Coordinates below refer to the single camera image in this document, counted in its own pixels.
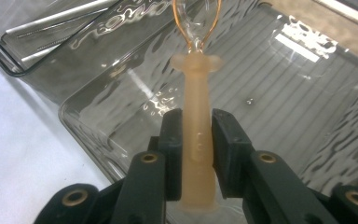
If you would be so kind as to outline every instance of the clear plastic tray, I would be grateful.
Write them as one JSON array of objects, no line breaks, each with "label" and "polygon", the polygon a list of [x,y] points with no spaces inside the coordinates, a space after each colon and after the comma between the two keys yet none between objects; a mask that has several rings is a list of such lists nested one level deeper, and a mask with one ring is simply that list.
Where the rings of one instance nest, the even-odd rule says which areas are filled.
[{"label": "clear plastic tray", "polygon": [[[336,185],[358,186],[358,57],[328,37],[304,42],[293,32],[310,27],[255,3],[223,4],[205,52],[225,61],[210,74],[212,107],[232,113],[255,149],[282,156],[309,187],[329,194]],[[113,64],[102,63],[107,69],[62,105],[62,123],[112,181],[158,135],[162,115],[182,106],[184,78],[169,59],[185,51],[167,21]],[[218,202],[218,212],[201,217],[169,203],[168,220],[244,223],[241,200]]]}]

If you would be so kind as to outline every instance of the white surface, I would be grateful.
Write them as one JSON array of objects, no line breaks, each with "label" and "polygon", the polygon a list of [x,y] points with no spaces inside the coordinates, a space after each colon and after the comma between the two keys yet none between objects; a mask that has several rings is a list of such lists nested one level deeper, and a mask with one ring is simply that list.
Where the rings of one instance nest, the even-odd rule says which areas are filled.
[{"label": "white surface", "polygon": [[0,69],[0,224],[34,223],[69,185],[109,185],[57,114],[56,105]]}]

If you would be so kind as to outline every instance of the translucent plastic part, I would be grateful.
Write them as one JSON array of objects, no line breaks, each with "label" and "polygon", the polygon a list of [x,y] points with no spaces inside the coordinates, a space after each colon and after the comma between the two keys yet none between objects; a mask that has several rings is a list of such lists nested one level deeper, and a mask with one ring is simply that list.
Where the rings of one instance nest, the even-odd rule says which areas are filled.
[{"label": "translucent plastic part", "polygon": [[195,0],[173,0],[176,25],[185,37],[189,51],[202,51],[219,17],[221,0],[199,0],[200,7],[191,7]]},{"label": "translucent plastic part", "polygon": [[192,7],[190,1],[173,0],[175,21],[189,51],[186,56],[174,55],[171,64],[185,74],[180,208],[191,212],[208,212],[217,207],[208,74],[222,63],[217,56],[205,56],[202,48],[217,23],[221,1],[200,2],[200,7]]}]

